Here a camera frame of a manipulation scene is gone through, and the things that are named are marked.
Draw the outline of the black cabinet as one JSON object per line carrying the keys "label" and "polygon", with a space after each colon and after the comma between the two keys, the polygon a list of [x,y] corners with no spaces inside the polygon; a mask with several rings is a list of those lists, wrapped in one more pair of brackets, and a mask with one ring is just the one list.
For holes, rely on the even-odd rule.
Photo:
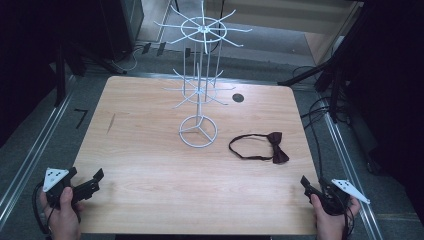
{"label": "black cabinet", "polygon": [[133,51],[143,19],[141,0],[99,0],[105,23],[106,58],[118,60]]}

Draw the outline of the black metal stand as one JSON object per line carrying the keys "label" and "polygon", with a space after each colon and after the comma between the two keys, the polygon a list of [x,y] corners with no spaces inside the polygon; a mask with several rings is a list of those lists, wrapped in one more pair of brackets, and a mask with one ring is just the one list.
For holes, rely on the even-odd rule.
{"label": "black metal stand", "polygon": [[66,96],[66,74],[65,74],[65,50],[64,44],[59,42],[56,48],[56,100],[58,107]]}
{"label": "black metal stand", "polygon": [[329,114],[334,123],[337,122],[337,101],[344,72],[343,65],[347,62],[348,58],[352,56],[354,46],[359,43],[360,35],[364,32],[366,22],[373,10],[371,0],[359,0],[359,2],[363,4],[359,17],[353,23],[353,26],[341,41],[339,47],[327,61],[296,77],[278,82],[279,86],[290,87],[308,77],[320,73],[314,87],[318,92],[323,92],[329,86],[332,86]]}

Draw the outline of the aluminium floor rail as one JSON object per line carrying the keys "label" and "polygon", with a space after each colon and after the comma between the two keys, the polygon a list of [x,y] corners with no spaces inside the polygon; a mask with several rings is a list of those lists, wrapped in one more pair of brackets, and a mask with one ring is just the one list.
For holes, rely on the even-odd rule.
{"label": "aluminium floor rail", "polygon": [[[347,179],[361,193],[365,193],[338,125],[333,122],[329,114],[325,115],[325,121]],[[364,202],[360,202],[360,205],[362,207],[360,216],[369,240],[384,240],[371,205]]]}
{"label": "aluminium floor rail", "polygon": [[0,148],[0,233],[19,205],[27,183],[68,108],[78,81],[75,75],[67,78],[65,97],[57,107],[54,106],[57,91],[49,93]]}

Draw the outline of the black tape floor mark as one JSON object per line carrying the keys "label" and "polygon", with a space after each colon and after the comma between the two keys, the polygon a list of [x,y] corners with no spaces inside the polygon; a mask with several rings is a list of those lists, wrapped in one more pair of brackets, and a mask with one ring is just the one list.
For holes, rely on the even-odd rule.
{"label": "black tape floor mark", "polygon": [[79,122],[78,122],[78,123],[77,123],[77,125],[76,125],[76,129],[79,129],[79,128],[80,128],[80,126],[82,125],[83,121],[85,120],[85,118],[86,118],[87,114],[88,114],[88,110],[87,110],[87,109],[79,109],[79,108],[75,108],[75,109],[74,109],[74,111],[75,111],[75,112],[79,112],[79,113],[81,113],[81,114],[82,114],[82,115],[81,115],[81,117],[80,117]]}

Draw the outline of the black curtain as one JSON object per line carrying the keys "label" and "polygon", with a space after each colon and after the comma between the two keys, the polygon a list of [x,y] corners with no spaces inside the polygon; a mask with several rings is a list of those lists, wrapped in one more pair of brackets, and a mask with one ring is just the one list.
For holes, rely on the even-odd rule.
{"label": "black curtain", "polygon": [[424,226],[424,0],[365,0],[362,15],[347,94],[376,140],[369,157],[404,186]]}

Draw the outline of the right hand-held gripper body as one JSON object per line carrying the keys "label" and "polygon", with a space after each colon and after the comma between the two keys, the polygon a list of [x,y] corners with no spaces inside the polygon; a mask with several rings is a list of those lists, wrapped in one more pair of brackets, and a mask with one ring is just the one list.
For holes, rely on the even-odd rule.
{"label": "right hand-held gripper body", "polygon": [[322,179],[320,184],[322,191],[312,188],[312,193],[319,197],[324,211],[329,215],[337,216],[344,214],[351,196],[366,204],[371,203],[371,201],[348,180],[332,179],[328,182]]}

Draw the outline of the white wire display rack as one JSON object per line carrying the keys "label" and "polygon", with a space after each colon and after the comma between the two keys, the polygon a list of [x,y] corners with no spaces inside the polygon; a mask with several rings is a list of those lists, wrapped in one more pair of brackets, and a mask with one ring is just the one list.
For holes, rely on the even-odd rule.
{"label": "white wire display rack", "polygon": [[167,91],[180,92],[182,101],[175,108],[184,104],[193,104],[196,111],[185,118],[178,129],[180,139],[188,146],[204,148],[215,142],[218,136],[218,127],[212,118],[203,113],[203,106],[211,102],[226,105],[218,99],[219,91],[231,91],[231,88],[217,86],[218,78],[223,74],[220,69],[222,45],[228,43],[240,48],[227,38],[229,33],[248,33],[250,29],[227,27],[224,21],[235,14],[235,10],[219,18],[205,15],[204,0],[201,2],[201,15],[188,17],[174,6],[171,10],[183,21],[179,24],[157,23],[164,28],[176,29],[181,37],[170,41],[170,44],[182,43],[183,65],[182,70],[173,70],[174,74],[182,81],[178,88],[167,88]]}

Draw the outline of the person's right hand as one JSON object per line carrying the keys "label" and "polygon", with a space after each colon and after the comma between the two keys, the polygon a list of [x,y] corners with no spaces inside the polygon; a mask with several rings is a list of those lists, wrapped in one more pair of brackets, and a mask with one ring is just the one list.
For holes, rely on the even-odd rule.
{"label": "person's right hand", "polygon": [[320,202],[312,202],[316,220],[316,240],[347,240],[349,227],[353,225],[361,206],[359,201],[351,196],[350,206],[345,215],[332,216],[327,214]]}

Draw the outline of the dark red bow tie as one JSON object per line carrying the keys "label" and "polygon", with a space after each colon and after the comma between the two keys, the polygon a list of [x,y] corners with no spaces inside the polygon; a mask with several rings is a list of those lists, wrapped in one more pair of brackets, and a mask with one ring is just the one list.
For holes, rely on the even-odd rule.
{"label": "dark red bow tie", "polygon": [[[270,146],[272,148],[272,155],[270,157],[265,157],[265,156],[260,156],[260,155],[256,155],[256,156],[242,156],[240,153],[238,153],[237,151],[235,151],[232,148],[232,144],[235,143],[238,140],[241,140],[243,138],[247,138],[247,137],[264,137],[268,140],[268,142],[270,143]],[[261,160],[261,161],[266,161],[266,160],[271,160],[274,164],[283,164],[286,163],[290,160],[289,156],[282,150],[282,148],[280,147],[280,143],[282,141],[283,138],[283,134],[281,132],[272,132],[270,134],[244,134],[244,135],[240,135],[237,136],[235,138],[233,138],[229,144],[228,144],[228,149],[235,154],[237,157],[239,157],[240,159],[243,160]]]}

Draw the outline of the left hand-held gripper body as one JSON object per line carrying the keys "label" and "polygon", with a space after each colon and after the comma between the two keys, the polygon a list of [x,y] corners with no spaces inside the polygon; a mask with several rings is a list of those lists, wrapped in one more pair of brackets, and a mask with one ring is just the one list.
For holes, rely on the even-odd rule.
{"label": "left hand-held gripper body", "polygon": [[81,200],[88,200],[91,197],[91,185],[89,182],[73,187],[71,179],[77,174],[75,167],[70,169],[48,168],[43,181],[43,192],[46,194],[50,207],[61,208],[60,198],[63,190],[70,187],[73,192],[71,204],[76,204]]}

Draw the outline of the person's left hand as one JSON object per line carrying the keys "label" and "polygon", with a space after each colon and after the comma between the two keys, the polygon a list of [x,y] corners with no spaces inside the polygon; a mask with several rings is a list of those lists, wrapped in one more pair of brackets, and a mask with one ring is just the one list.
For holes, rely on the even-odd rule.
{"label": "person's left hand", "polygon": [[81,228],[76,212],[72,207],[73,191],[65,187],[60,197],[60,209],[52,208],[44,192],[40,193],[39,201],[44,213],[49,217],[48,226],[53,240],[80,240]]}

